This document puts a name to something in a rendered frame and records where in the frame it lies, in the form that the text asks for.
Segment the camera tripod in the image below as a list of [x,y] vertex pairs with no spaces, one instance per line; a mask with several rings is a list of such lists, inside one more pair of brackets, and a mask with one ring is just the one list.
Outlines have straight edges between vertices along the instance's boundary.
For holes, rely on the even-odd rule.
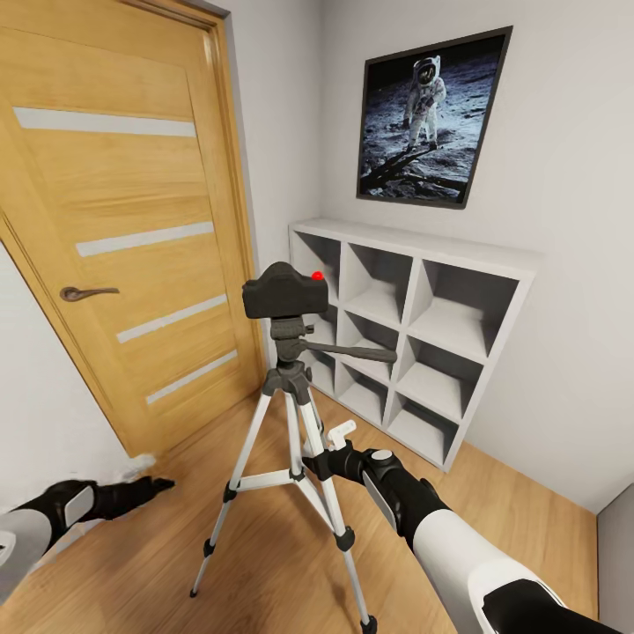
[[[362,619],[360,624],[363,634],[377,634],[377,618],[368,615],[365,600],[359,585],[358,575],[350,553],[350,547],[354,544],[356,535],[354,530],[349,526],[346,527],[343,522],[343,516],[337,501],[332,478],[330,477],[324,482],[321,481],[325,496],[323,497],[305,474],[307,466],[303,463],[301,458],[315,458],[315,456],[324,453],[324,450],[329,449],[329,443],[325,438],[324,423],[319,416],[309,387],[309,382],[313,382],[311,367],[309,366],[305,369],[305,362],[296,359],[298,359],[301,352],[306,351],[306,349],[346,354],[354,358],[391,364],[397,361],[398,356],[395,350],[379,350],[363,347],[348,348],[322,343],[310,343],[307,342],[306,339],[299,339],[300,335],[304,337],[306,334],[314,333],[314,325],[305,326],[302,315],[303,314],[282,315],[282,317],[271,317],[270,319],[270,337],[275,340],[276,345],[276,368],[267,371],[267,377],[262,387],[261,398],[255,409],[252,423],[245,438],[245,443],[232,474],[232,479],[225,486],[223,496],[224,507],[222,507],[220,512],[212,537],[204,543],[203,554],[205,558],[203,566],[201,567],[195,586],[190,592],[190,597],[194,598],[197,594],[197,588],[203,577],[206,564],[215,549],[217,537],[227,510],[229,509],[231,501],[236,498],[237,492],[294,483],[298,485],[299,489],[305,494],[305,497],[310,501],[317,513],[334,533],[337,547],[343,553],[352,589],[358,603],[359,613]],[[285,394],[291,468],[262,475],[241,477],[271,396],[273,396],[278,388],[282,388]],[[303,448],[300,447],[299,411],[303,417],[307,435]]]

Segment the digital camera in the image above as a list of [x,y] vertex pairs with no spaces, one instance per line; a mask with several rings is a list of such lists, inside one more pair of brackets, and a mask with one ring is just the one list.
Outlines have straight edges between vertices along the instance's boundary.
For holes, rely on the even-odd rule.
[[320,271],[303,276],[288,262],[274,262],[242,286],[248,319],[323,313],[328,310],[328,282]]

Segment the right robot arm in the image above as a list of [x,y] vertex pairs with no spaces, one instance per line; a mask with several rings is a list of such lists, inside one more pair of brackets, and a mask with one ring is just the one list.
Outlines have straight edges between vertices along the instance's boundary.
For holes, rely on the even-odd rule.
[[405,536],[459,634],[623,634],[569,610],[525,565],[478,534],[431,483],[417,480],[393,452],[359,452],[354,420],[328,431],[329,449],[302,457],[321,481],[333,475],[364,485],[399,536]]

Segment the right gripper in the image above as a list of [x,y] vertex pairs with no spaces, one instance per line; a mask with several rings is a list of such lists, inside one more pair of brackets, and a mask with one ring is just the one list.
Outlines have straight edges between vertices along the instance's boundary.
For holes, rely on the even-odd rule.
[[308,458],[302,457],[303,463],[310,468],[310,470],[317,474],[317,477],[321,481],[326,481],[333,475],[343,476],[344,478],[350,479],[347,476],[347,458],[349,458],[349,454],[355,452],[353,448],[352,441],[350,439],[346,439],[346,446],[338,451],[329,451],[324,450],[324,453],[321,453],[317,456]]

